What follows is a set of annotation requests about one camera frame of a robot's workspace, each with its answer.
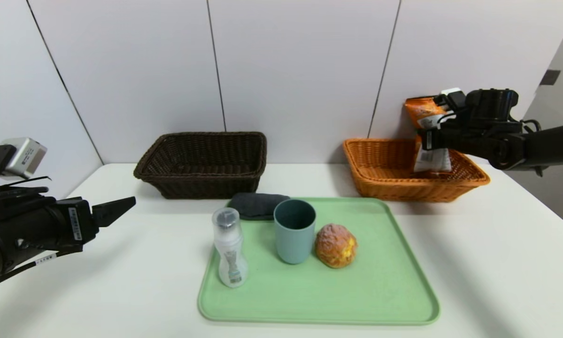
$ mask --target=white wall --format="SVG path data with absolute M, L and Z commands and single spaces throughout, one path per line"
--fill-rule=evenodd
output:
M 550 68 L 561 70 L 556 84 L 540 86 L 525 114 L 525 118 L 538 120 L 544 129 L 563 125 L 563 41 Z M 537 177 L 533 172 L 507 173 L 563 219 L 563 165 L 548 168 L 544 177 Z
M 228 131 L 272 163 L 345 161 L 367 137 L 399 0 L 210 0 Z
M 563 0 L 403 0 L 371 137 L 413 135 L 404 99 L 511 88 L 524 115 L 563 38 Z
M 563 0 L 402 0 L 396 22 L 399 0 L 210 0 L 219 92 L 206 0 L 30 2 L 105 162 L 223 131 L 223 110 L 269 162 L 342 161 L 369 126 L 411 136 L 404 99 L 451 86 L 513 88 L 521 117 L 563 36 Z
M 0 0 L 0 142 L 31 137 L 48 152 L 36 177 L 65 197 L 101 162 L 58 78 L 23 0 Z
M 104 162 L 164 133 L 224 131 L 206 0 L 31 0 Z

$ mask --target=teal cup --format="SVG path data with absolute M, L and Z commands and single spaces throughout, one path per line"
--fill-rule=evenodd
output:
M 313 206 L 302 200 L 286 200 L 275 207 L 273 218 L 279 257 L 290 264 L 305 261 L 315 240 L 317 214 Z

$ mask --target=wicker basket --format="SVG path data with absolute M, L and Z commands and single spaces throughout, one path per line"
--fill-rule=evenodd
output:
M 133 175 L 167 199 L 230 199 L 256 191 L 266 157 L 259 132 L 170 133 L 148 149 Z
M 451 175 L 423 173 L 413 178 L 415 142 L 411 139 L 347 139 L 344 152 L 356 189 L 364 197 L 450 202 L 490 182 L 490 177 L 475 163 L 453 150 L 450 150 Z

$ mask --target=bread roll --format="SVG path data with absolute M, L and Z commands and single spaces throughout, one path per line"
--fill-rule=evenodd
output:
M 325 225 L 317 234 L 315 252 L 317 257 L 328 267 L 343 268 L 356 256 L 358 243 L 356 238 L 343 225 Z

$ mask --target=table surface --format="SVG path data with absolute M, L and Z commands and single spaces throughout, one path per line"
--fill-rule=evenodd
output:
M 84 252 L 0 284 L 0 338 L 563 338 L 563 221 L 504 173 L 453 203 L 388 202 L 438 300 L 422 327 L 217 323 L 198 291 L 225 200 L 165 200 L 132 175 L 99 168 L 71 196 L 137 197 Z M 270 164 L 258 192 L 356 197 L 347 165 Z

